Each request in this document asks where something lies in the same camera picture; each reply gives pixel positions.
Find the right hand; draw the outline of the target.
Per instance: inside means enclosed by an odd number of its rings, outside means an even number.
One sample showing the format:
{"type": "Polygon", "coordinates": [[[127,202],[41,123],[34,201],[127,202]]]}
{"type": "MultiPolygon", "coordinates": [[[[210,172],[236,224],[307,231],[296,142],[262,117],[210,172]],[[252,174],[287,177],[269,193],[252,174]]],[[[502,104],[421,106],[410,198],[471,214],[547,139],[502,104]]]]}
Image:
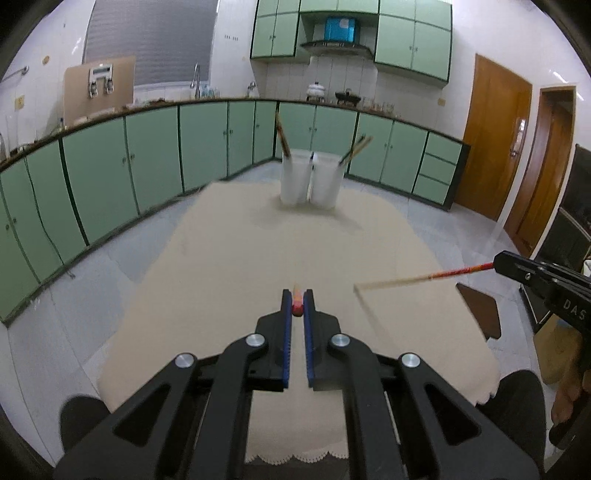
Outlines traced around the right hand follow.
{"type": "Polygon", "coordinates": [[[583,392],[590,393],[590,343],[583,340],[568,360],[551,410],[554,425],[570,419],[574,403],[583,392]]]}

